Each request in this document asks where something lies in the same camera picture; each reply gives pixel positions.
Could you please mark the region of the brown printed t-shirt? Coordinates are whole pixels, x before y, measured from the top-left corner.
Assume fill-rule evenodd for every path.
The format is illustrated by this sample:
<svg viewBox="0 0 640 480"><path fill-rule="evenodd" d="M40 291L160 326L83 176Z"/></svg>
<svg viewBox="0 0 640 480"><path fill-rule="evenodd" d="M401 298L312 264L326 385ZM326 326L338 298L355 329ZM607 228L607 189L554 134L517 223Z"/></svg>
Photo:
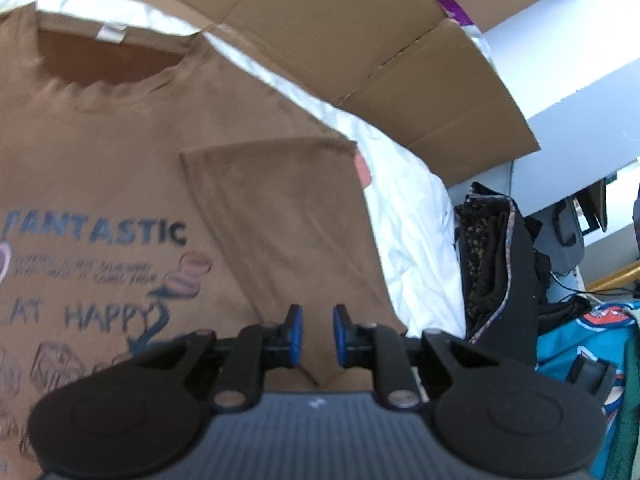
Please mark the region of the brown printed t-shirt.
<svg viewBox="0 0 640 480"><path fill-rule="evenodd" d="M364 390L332 311L400 327L357 145L203 34L1 18L1 474L40 473L26 422L52 390L196 330L304 310L273 390Z"/></svg>

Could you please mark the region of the black knit garment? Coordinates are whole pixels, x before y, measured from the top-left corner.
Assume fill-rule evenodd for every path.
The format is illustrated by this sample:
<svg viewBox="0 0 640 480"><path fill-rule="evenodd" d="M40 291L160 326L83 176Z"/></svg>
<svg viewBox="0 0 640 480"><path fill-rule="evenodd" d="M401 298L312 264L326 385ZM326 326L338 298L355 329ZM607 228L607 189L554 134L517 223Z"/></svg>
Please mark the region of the black knit garment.
<svg viewBox="0 0 640 480"><path fill-rule="evenodd" d="M590 302L569 290L548 299L551 261L534 248L541 223L525 220L511 197L475 182L454 212L464 338L534 367L538 337L588 312Z"/></svg>

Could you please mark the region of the cream bear print duvet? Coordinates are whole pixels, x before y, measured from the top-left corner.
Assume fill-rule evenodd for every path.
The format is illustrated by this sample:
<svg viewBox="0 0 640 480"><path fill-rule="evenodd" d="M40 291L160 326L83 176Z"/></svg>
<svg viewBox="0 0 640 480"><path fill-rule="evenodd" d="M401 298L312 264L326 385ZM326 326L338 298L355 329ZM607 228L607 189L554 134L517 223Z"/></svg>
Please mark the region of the cream bear print duvet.
<svg viewBox="0 0 640 480"><path fill-rule="evenodd" d="M1 7L9 11L29 3L54 15L164 35L185 37L196 31L188 22L136 0L1 0ZM454 206L442 180L378 128L314 98L211 32L205 38L241 70L356 143L356 166L366 185L364 197L395 313L412 336L427 328L464 336Z"/></svg>

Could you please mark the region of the teal printed garment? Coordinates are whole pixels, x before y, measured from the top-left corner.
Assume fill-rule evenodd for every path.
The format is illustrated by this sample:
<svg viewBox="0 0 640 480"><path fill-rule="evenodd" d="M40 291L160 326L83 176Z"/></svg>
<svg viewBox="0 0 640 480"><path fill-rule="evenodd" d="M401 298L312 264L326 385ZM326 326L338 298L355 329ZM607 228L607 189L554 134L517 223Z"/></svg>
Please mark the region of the teal printed garment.
<svg viewBox="0 0 640 480"><path fill-rule="evenodd" d="M639 477L639 303L609 302L538 338L541 374L564 379L578 356L615 367L604 402L605 439L591 474L596 479Z"/></svg>

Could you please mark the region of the brown cardboard sheet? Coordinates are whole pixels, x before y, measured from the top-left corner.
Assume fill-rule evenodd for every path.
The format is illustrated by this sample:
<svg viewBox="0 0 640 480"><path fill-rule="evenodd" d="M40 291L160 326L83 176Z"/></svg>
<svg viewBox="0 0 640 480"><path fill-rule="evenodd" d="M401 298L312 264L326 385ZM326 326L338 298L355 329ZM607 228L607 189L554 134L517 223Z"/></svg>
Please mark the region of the brown cardboard sheet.
<svg viewBox="0 0 640 480"><path fill-rule="evenodd" d="M382 130L449 185L536 152L509 91L436 0L137 0L213 27Z"/></svg>

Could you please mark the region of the white purple plastic bags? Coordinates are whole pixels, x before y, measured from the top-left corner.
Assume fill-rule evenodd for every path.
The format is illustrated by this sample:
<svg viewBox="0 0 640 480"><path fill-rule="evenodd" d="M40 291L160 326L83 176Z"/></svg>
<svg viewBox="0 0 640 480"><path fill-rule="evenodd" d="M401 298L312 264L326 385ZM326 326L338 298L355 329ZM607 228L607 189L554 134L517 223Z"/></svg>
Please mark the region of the white purple plastic bags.
<svg viewBox="0 0 640 480"><path fill-rule="evenodd" d="M456 0L437 0L437 2L442 7L442 10L445 11L448 18L454 20L462 28L465 35L468 36L469 40L472 41L474 46L477 47L484 58L486 58L489 65L495 68L488 41L477 27L477 24L469 17L469 14L463 10L462 6L460 6Z"/></svg>

